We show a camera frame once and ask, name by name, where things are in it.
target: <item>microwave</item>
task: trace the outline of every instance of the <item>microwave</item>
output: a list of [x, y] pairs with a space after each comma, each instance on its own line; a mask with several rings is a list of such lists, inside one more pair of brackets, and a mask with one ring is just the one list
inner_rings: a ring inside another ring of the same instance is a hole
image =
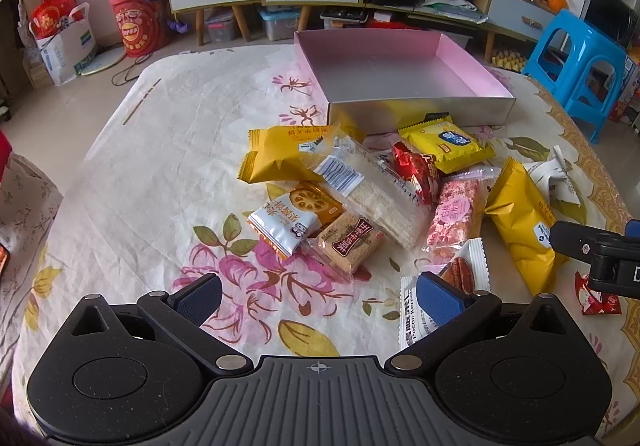
[[638, 14], [622, 0], [567, 0], [571, 13], [626, 48], [633, 38]]

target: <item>blue plastic stool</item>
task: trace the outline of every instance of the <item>blue plastic stool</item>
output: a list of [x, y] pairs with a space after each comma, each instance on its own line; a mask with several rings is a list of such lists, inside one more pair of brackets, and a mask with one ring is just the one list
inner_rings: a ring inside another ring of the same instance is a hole
[[[565, 31], [571, 38], [572, 46], [564, 65], [544, 58], [546, 49], [558, 30]], [[542, 34], [522, 73], [545, 86], [570, 116], [594, 125], [590, 141], [597, 143], [604, 122], [620, 96], [625, 60], [625, 50], [612, 39], [568, 10], [562, 10]], [[607, 62], [615, 71], [613, 83], [604, 101], [598, 100], [586, 85], [591, 67], [597, 62]], [[550, 74], [555, 74], [557, 79], [554, 81]]]

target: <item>screw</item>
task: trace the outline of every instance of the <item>screw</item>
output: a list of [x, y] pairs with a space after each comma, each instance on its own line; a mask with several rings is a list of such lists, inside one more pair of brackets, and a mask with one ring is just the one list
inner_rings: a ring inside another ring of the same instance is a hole
[[422, 366], [422, 360], [412, 354], [401, 354], [391, 360], [391, 366], [398, 370], [415, 370]]
[[216, 365], [223, 370], [238, 370], [246, 365], [246, 359], [238, 354], [227, 354], [220, 356], [216, 360]]

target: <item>red gift bag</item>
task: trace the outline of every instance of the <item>red gift bag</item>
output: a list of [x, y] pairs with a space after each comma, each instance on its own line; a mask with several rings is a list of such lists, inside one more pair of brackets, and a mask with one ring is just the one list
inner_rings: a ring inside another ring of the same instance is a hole
[[[33, 12], [33, 33], [38, 40], [53, 36], [68, 23], [71, 10], [76, 7], [75, 0], [44, 0]], [[82, 19], [82, 13], [74, 15], [75, 20]]]

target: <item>drawer handle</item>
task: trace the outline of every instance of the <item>drawer handle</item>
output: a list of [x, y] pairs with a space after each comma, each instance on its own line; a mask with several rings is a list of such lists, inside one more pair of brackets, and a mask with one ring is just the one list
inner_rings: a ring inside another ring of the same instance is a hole
[[531, 26], [532, 28], [536, 28], [537, 30], [542, 30], [544, 28], [544, 26], [540, 24], [540, 22], [529, 19], [529, 17], [522, 17], [522, 22], [524, 22], [528, 26]]

